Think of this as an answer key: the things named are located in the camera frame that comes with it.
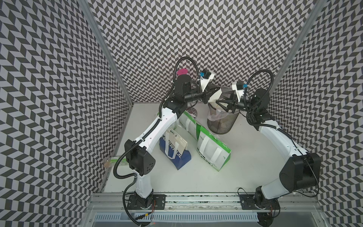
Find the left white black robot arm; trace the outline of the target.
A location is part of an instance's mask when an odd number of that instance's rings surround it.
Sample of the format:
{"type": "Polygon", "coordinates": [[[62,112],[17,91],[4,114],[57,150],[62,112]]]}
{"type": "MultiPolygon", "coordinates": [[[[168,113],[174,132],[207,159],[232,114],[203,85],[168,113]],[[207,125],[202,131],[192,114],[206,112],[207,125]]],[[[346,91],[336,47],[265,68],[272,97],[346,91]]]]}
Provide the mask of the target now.
{"type": "Polygon", "coordinates": [[[186,111],[188,103],[200,100],[207,104],[210,98],[219,90],[211,82],[215,77],[213,72],[200,74],[197,88],[192,89],[192,79],[189,75],[180,75],[174,82],[165,101],[159,106],[159,114],[154,122],[134,141],[125,143],[126,161],[135,177],[135,200],[141,209],[148,209],[153,204],[153,189],[148,175],[154,168],[156,160],[151,155],[159,139],[186,111]]]}

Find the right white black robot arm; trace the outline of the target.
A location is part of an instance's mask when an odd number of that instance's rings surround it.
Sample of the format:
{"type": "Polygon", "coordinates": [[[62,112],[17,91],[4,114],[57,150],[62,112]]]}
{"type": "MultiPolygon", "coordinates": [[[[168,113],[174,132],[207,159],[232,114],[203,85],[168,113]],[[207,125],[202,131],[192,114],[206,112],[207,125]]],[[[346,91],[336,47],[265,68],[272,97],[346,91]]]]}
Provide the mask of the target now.
{"type": "Polygon", "coordinates": [[[251,97],[243,90],[235,90],[216,102],[224,111],[245,111],[249,125],[263,134],[284,159],[278,177],[256,188],[254,204],[258,209],[274,208],[281,196],[319,187],[321,157],[299,146],[267,111],[270,97],[265,89],[257,89],[251,97]]]}

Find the blue white paper bag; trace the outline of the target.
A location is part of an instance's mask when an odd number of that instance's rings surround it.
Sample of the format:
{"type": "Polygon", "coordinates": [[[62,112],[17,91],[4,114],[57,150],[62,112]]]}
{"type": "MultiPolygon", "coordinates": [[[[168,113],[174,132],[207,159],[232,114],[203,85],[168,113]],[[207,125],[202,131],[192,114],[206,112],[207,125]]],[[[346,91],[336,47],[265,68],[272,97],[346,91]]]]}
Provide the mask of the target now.
{"type": "Polygon", "coordinates": [[[177,170],[192,159],[191,153],[187,150],[187,145],[187,141],[172,128],[168,128],[159,139],[160,150],[169,158],[177,170]]]}

